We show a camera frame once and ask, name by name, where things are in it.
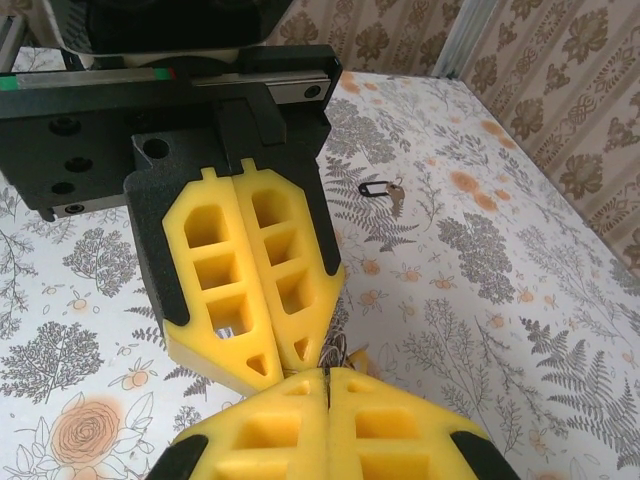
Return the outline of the floral table cover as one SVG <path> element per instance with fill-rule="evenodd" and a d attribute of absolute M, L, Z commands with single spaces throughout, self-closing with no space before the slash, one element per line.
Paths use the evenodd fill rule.
<path fill-rule="evenodd" d="M 328 116 L 348 346 L 522 480 L 640 480 L 640 279 L 461 82 L 346 72 Z M 395 179 L 399 219 L 358 192 Z M 167 356 L 124 208 L 49 223 L 0 176 L 0 480 L 144 480 L 240 399 Z"/>

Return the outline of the aluminium frame post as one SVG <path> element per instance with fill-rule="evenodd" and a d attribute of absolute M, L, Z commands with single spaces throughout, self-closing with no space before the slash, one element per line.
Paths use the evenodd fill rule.
<path fill-rule="evenodd" d="M 434 77 L 446 78 L 453 71 L 466 31 L 473 23 L 473 15 L 476 9 L 475 2 L 476 0 L 463 0 L 459 13 L 452 24 L 452 28 L 433 68 L 432 75 Z"/>

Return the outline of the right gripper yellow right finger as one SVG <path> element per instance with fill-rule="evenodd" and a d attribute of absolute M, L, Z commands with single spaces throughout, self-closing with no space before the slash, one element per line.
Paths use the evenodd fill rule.
<path fill-rule="evenodd" d="M 520 480 L 468 418 L 368 375 L 329 370 L 329 480 Z"/>

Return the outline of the key with black tag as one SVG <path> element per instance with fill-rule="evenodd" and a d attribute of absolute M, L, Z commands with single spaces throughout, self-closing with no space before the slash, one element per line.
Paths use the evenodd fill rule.
<path fill-rule="evenodd" d="M 358 185 L 358 192 L 366 198 L 389 198 L 391 216 L 399 219 L 403 212 L 406 197 L 402 179 L 366 181 Z"/>

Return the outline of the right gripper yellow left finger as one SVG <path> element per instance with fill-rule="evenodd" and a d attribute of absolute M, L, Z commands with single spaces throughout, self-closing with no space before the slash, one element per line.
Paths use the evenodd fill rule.
<path fill-rule="evenodd" d="M 325 480 L 328 387 L 295 374 L 183 430 L 147 480 Z"/>

